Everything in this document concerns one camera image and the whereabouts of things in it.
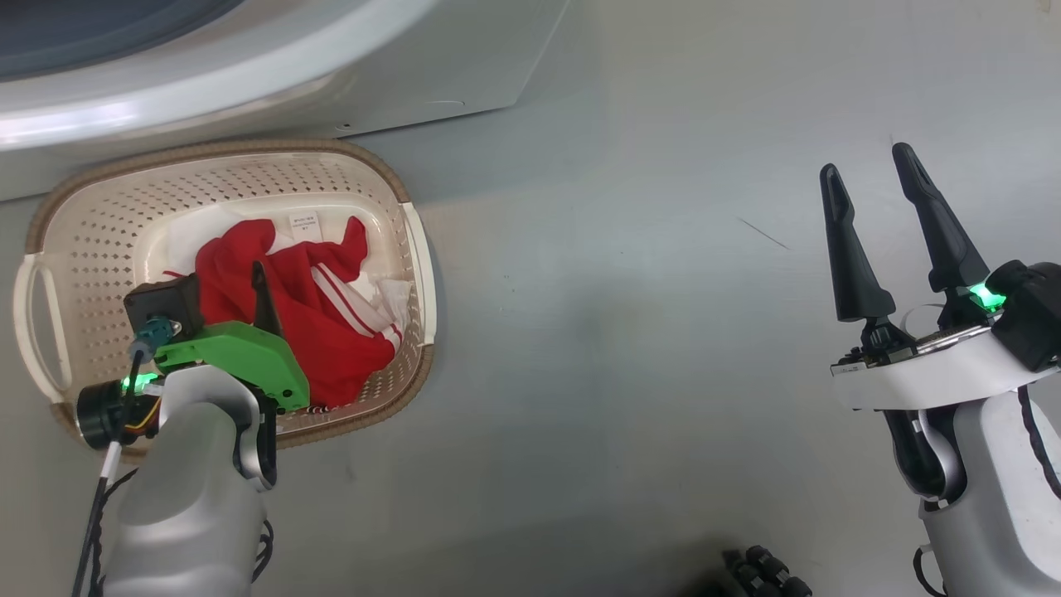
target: plastic laundry basket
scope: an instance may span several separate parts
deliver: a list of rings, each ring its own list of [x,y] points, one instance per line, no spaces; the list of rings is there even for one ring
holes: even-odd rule
[[[103,165],[62,183],[37,210],[15,281],[15,330],[22,359],[56,420],[80,438],[72,408],[77,394],[127,374],[133,333],[123,296],[139,283],[169,279],[162,274],[168,221],[216,203],[241,215],[273,217],[278,231],[288,213],[315,210],[326,238],[329,229],[341,235],[347,218],[356,215],[368,230],[363,275],[413,282],[410,323],[394,362],[348,406],[282,416],[279,447],[378,423],[408,404],[431,369],[436,321],[431,254],[408,193],[389,166],[356,145],[255,140]],[[55,333],[57,374],[44,363],[33,328],[31,293],[38,276]]]

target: washing machine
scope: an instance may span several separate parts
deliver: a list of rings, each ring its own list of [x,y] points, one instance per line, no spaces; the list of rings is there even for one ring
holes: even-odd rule
[[[4,0],[0,199],[233,137],[514,104],[568,0]]]

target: red clothing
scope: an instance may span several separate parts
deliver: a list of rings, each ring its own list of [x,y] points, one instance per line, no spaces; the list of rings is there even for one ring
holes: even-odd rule
[[[365,336],[353,330],[313,271],[317,266],[343,282],[356,279],[368,254],[365,226],[350,217],[342,243],[300,242],[266,254],[275,236],[272,221],[248,220],[199,249],[195,271],[206,323],[254,321],[250,273],[254,262],[261,261],[283,336],[310,381],[312,404],[329,408],[350,404],[368,376],[390,363],[396,346],[383,334],[369,331],[371,336]]]

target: gray floor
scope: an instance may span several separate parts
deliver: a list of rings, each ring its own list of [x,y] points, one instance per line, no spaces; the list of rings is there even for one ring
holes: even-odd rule
[[[400,416],[282,453],[256,595],[666,596],[750,543],[818,595],[920,594],[884,421],[830,393],[858,329],[834,321],[817,172],[842,171],[901,312],[934,295],[893,140],[990,264],[1061,261],[1059,19],[574,0],[517,106],[359,139],[433,242],[438,356]],[[0,279],[34,207],[0,206]],[[60,594],[98,461],[0,335],[0,569]]]

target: basket handle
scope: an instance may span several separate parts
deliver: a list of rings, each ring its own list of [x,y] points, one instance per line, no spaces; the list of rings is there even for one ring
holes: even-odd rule
[[[59,383],[52,375],[52,372],[45,366],[44,355],[40,353],[40,345],[37,344],[37,333],[33,327],[33,285],[40,275],[45,282],[45,294],[48,297],[48,311],[52,316],[52,329],[55,331],[55,347],[59,358],[59,371],[63,373],[63,382]],[[63,322],[59,319],[58,298],[55,295],[55,280],[51,270],[44,263],[39,252],[27,254],[22,264],[18,267],[15,276],[15,296],[12,301],[14,306],[15,338],[18,341],[18,351],[22,354],[22,362],[25,369],[30,371],[30,376],[36,383],[37,388],[53,404],[64,402],[63,393],[70,388],[70,358],[66,347],[66,335],[63,332]]]
[[[411,242],[410,250],[413,257],[413,275],[416,276],[416,287],[420,296],[420,327],[423,330],[423,346],[435,344],[435,331],[438,328],[438,310],[435,305],[435,269],[431,265],[431,247],[428,246],[428,234],[423,233],[423,223],[420,214],[412,203],[402,203],[405,210],[405,229]]]

